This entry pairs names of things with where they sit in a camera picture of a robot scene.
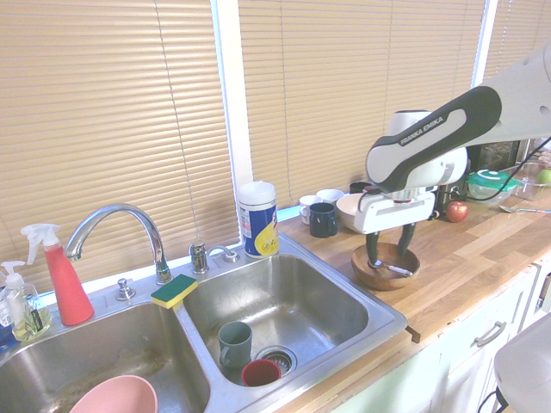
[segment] green lid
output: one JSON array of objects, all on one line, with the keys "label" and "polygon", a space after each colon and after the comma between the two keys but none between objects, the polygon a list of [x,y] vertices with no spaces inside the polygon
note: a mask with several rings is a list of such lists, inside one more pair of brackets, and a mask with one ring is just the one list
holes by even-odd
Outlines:
[{"label": "green lid", "polygon": [[[497,172],[495,170],[479,170],[468,176],[467,182],[480,185],[481,187],[487,187],[492,189],[500,189],[503,187],[505,181],[509,179],[509,174],[504,172]],[[511,179],[504,191],[509,192],[517,185],[516,179]]]}]

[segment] white mug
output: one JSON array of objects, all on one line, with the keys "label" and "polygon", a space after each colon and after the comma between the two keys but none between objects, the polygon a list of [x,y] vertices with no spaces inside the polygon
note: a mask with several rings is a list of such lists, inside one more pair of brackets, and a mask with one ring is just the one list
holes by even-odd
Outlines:
[{"label": "white mug", "polygon": [[328,204],[335,206],[337,201],[344,197],[344,192],[339,191],[338,189],[322,189],[321,191],[318,191],[316,195],[321,198],[323,202],[327,202]]},{"label": "white mug", "polygon": [[317,195],[305,195],[299,199],[300,201],[300,210],[299,214],[302,218],[302,222],[306,225],[310,225],[310,206],[323,202],[323,200]]}]

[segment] sink drain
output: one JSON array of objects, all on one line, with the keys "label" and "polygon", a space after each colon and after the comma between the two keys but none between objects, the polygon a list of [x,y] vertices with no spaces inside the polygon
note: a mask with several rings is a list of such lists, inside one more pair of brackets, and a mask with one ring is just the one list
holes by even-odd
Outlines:
[{"label": "sink drain", "polygon": [[291,350],[283,346],[264,348],[258,352],[255,359],[272,360],[282,370],[282,377],[293,372],[297,365],[296,355]]}]

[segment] double sink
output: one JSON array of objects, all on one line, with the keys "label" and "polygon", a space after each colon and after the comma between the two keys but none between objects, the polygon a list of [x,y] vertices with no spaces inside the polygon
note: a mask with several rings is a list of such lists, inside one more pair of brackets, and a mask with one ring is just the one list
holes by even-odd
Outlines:
[{"label": "double sink", "polygon": [[[406,319],[300,245],[280,236],[280,253],[253,260],[209,258],[199,286],[173,310],[151,303],[155,277],[90,296],[94,317],[0,354],[3,413],[68,413],[88,390],[136,374],[158,394],[159,413],[271,412],[398,334]],[[189,265],[172,270],[191,275]],[[233,320],[253,332],[252,358],[270,358],[282,377],[245,387],[219,363],[218,330]]]}]

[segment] apple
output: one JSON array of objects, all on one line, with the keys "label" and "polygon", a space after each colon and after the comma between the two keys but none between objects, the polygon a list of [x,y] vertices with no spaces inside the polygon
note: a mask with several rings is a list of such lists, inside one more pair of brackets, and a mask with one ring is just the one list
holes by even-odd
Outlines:
[{"label": "apple", "polygon": [[551,170],[540,170],[537,174],[537,183],[546,183],[547,186],[551,183]]},{"label": "apple", "polygon": [[462,222],[468,215],[468,207],[465,202],[452,200],[446,206],[446,216],[450,222]]}]

